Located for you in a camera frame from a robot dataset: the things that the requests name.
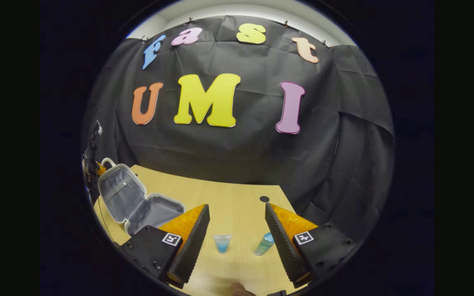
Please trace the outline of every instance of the letter i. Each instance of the letter i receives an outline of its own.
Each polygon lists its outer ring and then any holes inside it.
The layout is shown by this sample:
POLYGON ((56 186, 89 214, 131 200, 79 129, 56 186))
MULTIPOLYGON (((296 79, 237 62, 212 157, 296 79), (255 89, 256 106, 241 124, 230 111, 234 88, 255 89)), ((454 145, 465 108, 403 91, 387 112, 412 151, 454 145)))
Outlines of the letter i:
POLYGON ((301 128, 297 124, 299 117, 299 103, 301 96, 304 95, 304 88, 293 82, 281 82, 281 88, 284 90, 284 104, 281 121, 275 125, 275 129, 280 133, 296 134, 301 128))

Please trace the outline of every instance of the plastic bottle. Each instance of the plastic bottle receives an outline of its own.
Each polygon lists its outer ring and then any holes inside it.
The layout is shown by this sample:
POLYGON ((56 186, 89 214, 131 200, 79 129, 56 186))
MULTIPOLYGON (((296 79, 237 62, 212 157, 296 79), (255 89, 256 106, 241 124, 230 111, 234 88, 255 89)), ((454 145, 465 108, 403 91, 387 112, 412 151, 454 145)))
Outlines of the plastic bottle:
POLYGON ((274 244, 273 237, 272 237, 272 234, 269 232, 265 234, 265 236, 263 236, 254 254, 257 256, 261 256, 262 254, 265 254, 266 251, 268 251, 268 249, 273 246, 273 244, 274 244))

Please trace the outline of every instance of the white suitcase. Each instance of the white suitcase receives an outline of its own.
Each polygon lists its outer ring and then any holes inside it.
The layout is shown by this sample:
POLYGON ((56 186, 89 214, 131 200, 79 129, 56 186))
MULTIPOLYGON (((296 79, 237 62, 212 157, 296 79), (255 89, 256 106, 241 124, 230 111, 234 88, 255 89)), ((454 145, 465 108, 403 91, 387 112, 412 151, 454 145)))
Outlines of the white suitcase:
POLYGON ((133 236, 145 225, 160 227, 186 211, 183 203, 147 189, 127 165, 102 161, 113 167, 98 178, 98 190, 111 218, 124 223, 125 232, 133 236))

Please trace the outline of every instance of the bottle cap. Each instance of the bottle cap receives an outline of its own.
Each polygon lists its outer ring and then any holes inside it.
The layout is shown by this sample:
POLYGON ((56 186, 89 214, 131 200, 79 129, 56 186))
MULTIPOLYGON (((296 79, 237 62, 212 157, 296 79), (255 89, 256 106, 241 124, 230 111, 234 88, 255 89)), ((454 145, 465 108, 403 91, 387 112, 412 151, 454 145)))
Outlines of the bottle cap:
POLYGON ((265 236, 263 236, 262 243, 265 244, 265 245, 273 245, 274 244, 273 236, 270 232, 265 234, 265 236))

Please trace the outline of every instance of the finger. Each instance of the finger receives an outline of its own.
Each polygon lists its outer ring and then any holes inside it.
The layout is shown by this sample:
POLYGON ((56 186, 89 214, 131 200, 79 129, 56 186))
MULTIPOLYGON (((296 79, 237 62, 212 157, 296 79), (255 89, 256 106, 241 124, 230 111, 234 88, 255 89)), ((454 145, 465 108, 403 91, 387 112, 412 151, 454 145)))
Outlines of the finger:
POLYGON ((241 289, 232 290, 230 294, 231 296, 256 296, 252 292, 241 290, 241 289))
POLYGON ((246 290, 241 283, 231 283, 230 284, 230 292, 235 290, 235 289, 246 290))

